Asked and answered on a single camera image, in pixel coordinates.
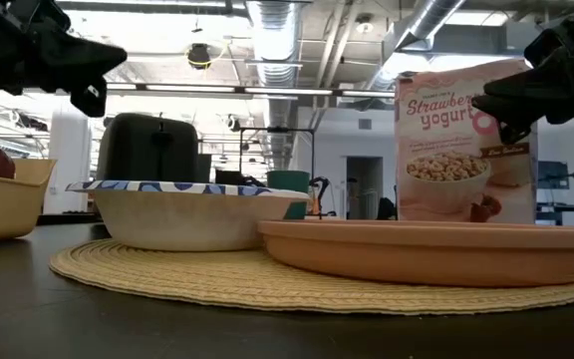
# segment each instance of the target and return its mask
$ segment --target ceiling light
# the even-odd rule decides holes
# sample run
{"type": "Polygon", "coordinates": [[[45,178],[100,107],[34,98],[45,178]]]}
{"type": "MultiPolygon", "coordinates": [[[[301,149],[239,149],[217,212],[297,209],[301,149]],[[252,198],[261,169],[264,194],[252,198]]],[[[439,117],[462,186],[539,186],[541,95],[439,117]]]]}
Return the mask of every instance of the ceiling light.
{"type": "Polygon", "coordinates": [[[345,90],[343,91],[343,96],[347,97],[363,97],[363,98],[381,98],[381,99],[392,99],[396,96],[393,91],[354,91],[345,90]]]}
{"type": "Polygon", "coordinates": [[[135,84],[108,84],[108,90],[136,90],[135,84]]]}
{"type": "Polygon", "coordinates": [[[372,17],[373,15],[368,13],[358,15],[356,18],[356,23],[358,23],[358,26],[356,26],[356,31],[361,34],[368,34],[372,32],[374,30],[374,25],[371,23],[372,17]]]}
{"type": "Polygon", "coordinates": [[[451,71],[510,58],[510,56],[490,55],[440,55],[431,59],[430,70],[433,72],[451,71]]]}
{"type": "Polygon", "coordinates": [[[234,88],[228,86],[178,86],[178,85],[147,85],[152,91],[179,91],[201,93],[233,93],[234,88]]]}
{"type": "Polygon", "coordinates": [[[283,89],[283,88],[246,88],[247,94],[261,95],[322,95],[329,96],[331,90],[324,89],[283,89]]]}
{"type": "Polygon", "coordinates": [[[446,20],[447,25],[502,26],[514,11],[458,10],[446,20]]]}
{"type": "Polygon", "coordinates": [[[293,61],[284,61],[284,60],[256,60],[256,59],[247,59],[245,60],[245,65],[249,66],[258,66],[258,65],[280,65],[280,66],[289,66],[289,67],[303,67],[302,62],[293,62],[293,61]]]}
{"type": "Polygon", "coordinates": [[[285,95],[255,95],[254,100],[288,100],[298,101],[298,96],[285,96],[285,95]]]}
{"type": "Polygon", "coordinates": [[[130,53],[128,54],[128,62],[140,63],[161,63],[161,62],[174,62],[184,61],[187,58],[183,54],[176,53],[130,53]]]}

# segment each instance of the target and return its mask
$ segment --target desk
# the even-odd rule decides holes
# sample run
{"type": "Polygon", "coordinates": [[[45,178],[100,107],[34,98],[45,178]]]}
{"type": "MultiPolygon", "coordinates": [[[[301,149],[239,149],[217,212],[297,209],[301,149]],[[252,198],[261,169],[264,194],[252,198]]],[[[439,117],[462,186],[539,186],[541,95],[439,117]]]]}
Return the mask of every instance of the desk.
{"type": "Polygon", "coordinates": [[[0,242],[0,358],[574,358],[574,305],[478,316],[262,312],[120,294],[50,271],[105,237],[53,225],[0,242]]]}

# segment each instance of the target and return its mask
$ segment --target exposed ductwork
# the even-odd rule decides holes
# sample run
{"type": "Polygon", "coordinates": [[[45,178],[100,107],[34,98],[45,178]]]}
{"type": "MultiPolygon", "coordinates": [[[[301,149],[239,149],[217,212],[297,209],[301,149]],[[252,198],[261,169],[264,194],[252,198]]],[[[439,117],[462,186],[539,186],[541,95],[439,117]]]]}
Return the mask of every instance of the exposed ductwork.
{"type": "Polygon", "coordinates": [[[421,43],[423,50],[430,50],[432,37],[444,25],[446,20],[464,3],[465,0],[422,0],[416,5],[413,14],[401,20],[392,27],[388,39],[389,46],[394,47],[394,53],[385,61],[383,66],[365,86],[365,90],[386,91],[394,83],[402,71],[415,71],[413,68],[403,68],[408,55],[398,51],[403,48],[421,43]]]}
{"type": "MultiPolygon", "coordinates": [[[[297,57],[301,4],[283,1],[248,1],[247,10],[254,27],[254,52],[257,60],[293,62],[297,57]]],[[[258,65],[262,86],[291,88],[296,86],[297,68],[293,64],[258,65]]],[[[265,126],[293,127],[289,121],[291,102],[265,100],[265,126]]],[[[270,136],[274,169],[289,165],[285,145],[291,136],[270,136]]]]}

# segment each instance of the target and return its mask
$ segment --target blue patterned bowl rim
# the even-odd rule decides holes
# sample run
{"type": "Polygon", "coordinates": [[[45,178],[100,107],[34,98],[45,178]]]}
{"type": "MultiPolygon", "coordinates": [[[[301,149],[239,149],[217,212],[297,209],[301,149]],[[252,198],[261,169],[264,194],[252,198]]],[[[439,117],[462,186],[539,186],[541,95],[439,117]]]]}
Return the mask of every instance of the blue patterned bowl rim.
{"type": "Polygon", "coordinates": [[[223,195],[263,195],[309,199],[309,194],[287,189],[274,189],[251,185],[189,183],[151,180],[91,180],[71,183],[66,191],[91,192],[95,190],[160,191],[223,195]]]}

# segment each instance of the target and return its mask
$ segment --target cereal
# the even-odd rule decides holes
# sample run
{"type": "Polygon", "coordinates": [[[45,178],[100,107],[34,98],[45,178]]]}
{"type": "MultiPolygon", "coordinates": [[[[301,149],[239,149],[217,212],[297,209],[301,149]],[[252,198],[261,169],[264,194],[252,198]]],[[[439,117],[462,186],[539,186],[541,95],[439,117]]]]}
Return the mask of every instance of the cereal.
{"type": "Polygon", "coordinates": [[[407,173],[420,180],[466,180],[481,175],[487,166],[485,160],[474,156],[447,152],[412,160],[407,173]]]}

